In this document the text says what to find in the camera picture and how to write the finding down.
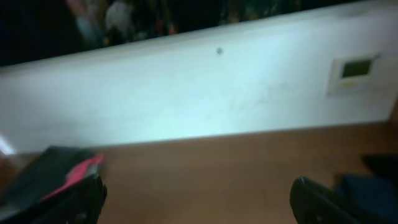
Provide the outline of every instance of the wooden floor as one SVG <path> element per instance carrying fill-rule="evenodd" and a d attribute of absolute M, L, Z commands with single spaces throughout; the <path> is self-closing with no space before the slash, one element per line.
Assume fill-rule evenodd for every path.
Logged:
<path fill-rule="evenodd" d="M 101 149 L 107 155 L 105 223 L 296 223 L 294 179 L 331 187 L 368 174 L 361 155 L 393 152 L 385 124 L 170 141 Z"/>

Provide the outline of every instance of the wall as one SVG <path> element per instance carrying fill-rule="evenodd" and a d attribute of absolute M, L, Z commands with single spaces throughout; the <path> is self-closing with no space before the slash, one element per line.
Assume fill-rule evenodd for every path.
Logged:
<path fill-rule="evenodd" d="M 397 11 L 395 1 L 360 2 L 1 68 L 0 146 L 383 121 L 398 87 Z M 372 89 L 327 96 L 332 60 L 369 52 L 382 52 Z"/>

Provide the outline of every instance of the white thermostat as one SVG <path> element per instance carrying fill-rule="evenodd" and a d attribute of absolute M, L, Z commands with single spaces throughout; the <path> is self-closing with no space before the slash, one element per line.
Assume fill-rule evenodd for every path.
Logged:
<path fill-rule="evenodd" d="M 380 54 L 367 54 L 335 59 L 331 68 L 328 94 L 354 93 L 369 88 L 379 57 Z"/>

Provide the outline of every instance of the white wall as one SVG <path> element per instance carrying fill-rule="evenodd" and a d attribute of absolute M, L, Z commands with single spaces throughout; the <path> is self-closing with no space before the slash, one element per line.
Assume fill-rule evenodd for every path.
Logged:
<path fill-rule="evenodd" d="M 0 69 L 5 153 L 387 119 L 396 1 L 361 2 Z M 216 50 L 224 50 L 218 55 Z M 382 52 L 374 89 L 328 97 L 332 60 Z"/>

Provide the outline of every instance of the brown floor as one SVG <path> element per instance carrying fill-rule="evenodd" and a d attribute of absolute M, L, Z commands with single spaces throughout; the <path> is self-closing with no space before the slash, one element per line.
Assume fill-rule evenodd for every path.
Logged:
<path fill-rule="evenodd" d="M 386 124 L 109 147 L 98 223 L 296 223 L 296 177 L 331 187 L 335 174 L 369 173 L 362 154 L 397 147 Z"/>

